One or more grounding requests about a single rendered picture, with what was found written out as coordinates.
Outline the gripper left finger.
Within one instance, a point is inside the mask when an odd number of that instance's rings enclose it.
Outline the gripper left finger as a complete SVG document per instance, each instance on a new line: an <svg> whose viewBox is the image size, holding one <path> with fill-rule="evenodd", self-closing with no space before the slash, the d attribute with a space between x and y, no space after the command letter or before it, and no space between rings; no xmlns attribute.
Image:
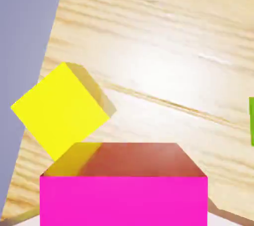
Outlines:
<svg viewBox="0 0 254 226"><path fill-rule="evenodd" d="M13 218L4 219L2 222L0 222L0 226L14 226L14 225L22 223L26 220L29 220L33 217L36 217L39 214L40 214L40 207L36 207L36 208L31 209L25 213L17 215Z"/></svg>

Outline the small pink cube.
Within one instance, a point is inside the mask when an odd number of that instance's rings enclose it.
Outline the small pink cube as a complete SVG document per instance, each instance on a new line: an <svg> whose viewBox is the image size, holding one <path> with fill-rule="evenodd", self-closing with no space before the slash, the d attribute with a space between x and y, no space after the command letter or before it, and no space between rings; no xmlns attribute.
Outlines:
<svg viewBox="0 0 254 226"><path fill-rule="evenodd" d="M176 143L75 143L40 176L40 226L207 226L208 179Z"/></svg>

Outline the small yellow cube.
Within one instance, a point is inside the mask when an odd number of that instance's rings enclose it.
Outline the small yellow cube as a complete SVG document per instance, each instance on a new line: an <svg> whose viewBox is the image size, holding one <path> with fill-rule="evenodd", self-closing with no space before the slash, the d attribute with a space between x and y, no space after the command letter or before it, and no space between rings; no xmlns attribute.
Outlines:
<svg viewBox="0 0 254 226"><path fill-rule="evenodd" d="M10 108L54 161L116 111L89 72L70 62L60 63Z"/></svg>

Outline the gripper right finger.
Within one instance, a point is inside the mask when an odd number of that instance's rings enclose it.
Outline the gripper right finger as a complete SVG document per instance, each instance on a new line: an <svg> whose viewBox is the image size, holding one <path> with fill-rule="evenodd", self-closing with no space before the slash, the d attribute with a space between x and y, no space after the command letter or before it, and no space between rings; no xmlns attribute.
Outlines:
<svg viewBox="0 0 254 226"><path fill-rule="evenodd" d="M219 209L208 198L208 225L209 226L254 226L254 221L231 212Z"/></svg>

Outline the small green cube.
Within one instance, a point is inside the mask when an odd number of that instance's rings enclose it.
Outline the small green cube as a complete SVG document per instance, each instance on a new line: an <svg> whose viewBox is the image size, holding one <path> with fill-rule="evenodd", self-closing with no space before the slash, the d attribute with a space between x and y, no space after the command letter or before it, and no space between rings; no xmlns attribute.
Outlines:
<svg viewBox="0 0 254 226"><path fill-rule="evenodd" d="M254 97L249 98L251 145L254 147Z"/></svg>

